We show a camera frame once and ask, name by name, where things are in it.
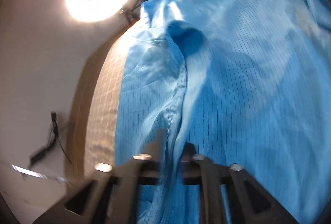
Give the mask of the light blue work coat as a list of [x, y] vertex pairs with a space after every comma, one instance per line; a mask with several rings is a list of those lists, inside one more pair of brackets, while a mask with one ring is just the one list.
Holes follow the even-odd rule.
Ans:
[[165, 130], [161, 185], [144, 187], [138, 223], [198, 223], [186, 142], [240, 163], [299, 223], [330, 201], [330, 2], [148, 0], [128, 37], [115, 161]]

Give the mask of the plaid bed sheet mattress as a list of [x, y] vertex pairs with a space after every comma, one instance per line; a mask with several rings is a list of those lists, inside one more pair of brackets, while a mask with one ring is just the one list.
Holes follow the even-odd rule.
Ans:
[[114, 165], [115, 131], [124, 66], [135, 35], [142, 29], [138, 21], [110, 47], [101, 67], [91, 100], [86, 127], [84, 176], [97, 163]]

